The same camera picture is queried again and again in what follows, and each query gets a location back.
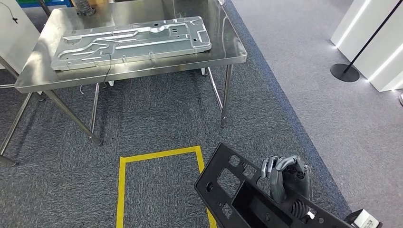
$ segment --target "stanchion base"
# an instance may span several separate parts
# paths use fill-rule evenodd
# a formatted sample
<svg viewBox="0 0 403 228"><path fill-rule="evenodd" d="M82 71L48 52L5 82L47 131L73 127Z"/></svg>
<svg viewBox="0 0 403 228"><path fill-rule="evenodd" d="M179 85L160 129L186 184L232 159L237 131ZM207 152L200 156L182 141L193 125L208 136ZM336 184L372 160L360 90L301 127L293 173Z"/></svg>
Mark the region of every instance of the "stanchion base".
<svg viewBox="0 0 403 228"><path fill-rule="evenodd" d="M348 65L346 64L337 63L330 68L330 72L333 74L335 78L342 80L343 82L357 81L360 78L360 73L353 67L350 67L350 69L344 73L344 70L347 67Z"/></svg>

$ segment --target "stainless steel table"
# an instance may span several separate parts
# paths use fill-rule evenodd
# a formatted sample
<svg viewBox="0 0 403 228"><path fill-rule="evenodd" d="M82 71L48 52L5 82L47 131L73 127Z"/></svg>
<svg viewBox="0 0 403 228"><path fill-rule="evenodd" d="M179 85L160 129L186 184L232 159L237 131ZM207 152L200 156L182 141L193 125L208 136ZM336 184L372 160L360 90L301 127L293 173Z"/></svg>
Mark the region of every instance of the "stainless steel table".
<svg viewBox="0 0 403 228"><path fill-rule="evenodd" d="M123 80L134 77L191 69L207 71L221 109L221 126L225 127L230 90L232 65L246 61L247 53L229 21L224 9L217 0L135 0L99 6L97 13L81 17L74 8L54 9L40 34L32 54L18 77L15 88L21 93L44 91L96 144L102 139L94 135L96 104L99 83ZM66 30L89 29L102 26L119 26L154 20L201 16L210 36L212 48L203 53L152 59L92 68L55 71L50 67L60 37ZM210 67L227 66L224 97L221 102ZM96 84L96 94L88 128L52 91L57 88Z"/></svg>

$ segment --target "black bracket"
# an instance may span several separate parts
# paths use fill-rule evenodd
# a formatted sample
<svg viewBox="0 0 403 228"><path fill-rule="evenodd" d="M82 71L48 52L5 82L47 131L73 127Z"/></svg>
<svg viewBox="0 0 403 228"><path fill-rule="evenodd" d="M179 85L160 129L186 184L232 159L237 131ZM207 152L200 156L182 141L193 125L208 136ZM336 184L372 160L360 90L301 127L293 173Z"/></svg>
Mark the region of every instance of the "black bracket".
<svg viewBox="0 0 403 228"><path fill-rule="evenodd" d="M233 156L239 159L235 165L230 164ZM250 178L243 173L248 165L256 170ZM217 183L224 169L240 181L233 197ZM222 228L352 228L288 186L287 199L276 203L257 186L260 178L260 167L220 143L194 187ZM314 219L294 215L296 206L301 204L316 212Z"/></svg>

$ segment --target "table top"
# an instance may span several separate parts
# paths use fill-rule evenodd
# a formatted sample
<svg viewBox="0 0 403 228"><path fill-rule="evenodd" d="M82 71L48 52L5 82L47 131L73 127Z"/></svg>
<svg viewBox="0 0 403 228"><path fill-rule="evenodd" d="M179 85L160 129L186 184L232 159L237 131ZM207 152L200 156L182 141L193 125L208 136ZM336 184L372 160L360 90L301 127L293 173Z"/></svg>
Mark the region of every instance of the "table top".
<svg viewBox="0 0 403 228"><path fill-rule="evenodd" d="M109 66L55 71L50 67L66 30L120 26L133 23L201 16L210 36L209 51L112 65L106 81L178 72L203 67L243 63L247 52L227 14L217 0L134 0L97 7L94 16L83 17L74 8L54 9L39 40L18 77L21 93L103 82Z"/></svg>

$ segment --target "white wall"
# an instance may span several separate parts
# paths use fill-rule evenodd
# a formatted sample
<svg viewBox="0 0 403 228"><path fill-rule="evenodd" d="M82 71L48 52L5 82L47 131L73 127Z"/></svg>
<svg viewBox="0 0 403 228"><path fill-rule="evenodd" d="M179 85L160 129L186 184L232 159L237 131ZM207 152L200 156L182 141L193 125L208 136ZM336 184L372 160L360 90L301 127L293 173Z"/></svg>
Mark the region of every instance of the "white wall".
<svg viewBox="0 0 403 228"><path fill-rule="evenodd" d="M336 29L331 41L337 44L357 15L365 0L355 0ZM398 0L371 0L339 50L351 61L392 11ZM390 17L376 37L356 60L354 66L369 78L403 44L403 5ZM371 83L378 91L394 88L403 79L403 52L401 52Z"/></svg>
<svg viewBox="0 0 403 228"><path fill-rule="evenodd" d="M18 18L16 24L7 7L0 4L0 56L20 74L39 38L39 32L15 0L0 1Z"/></svg>

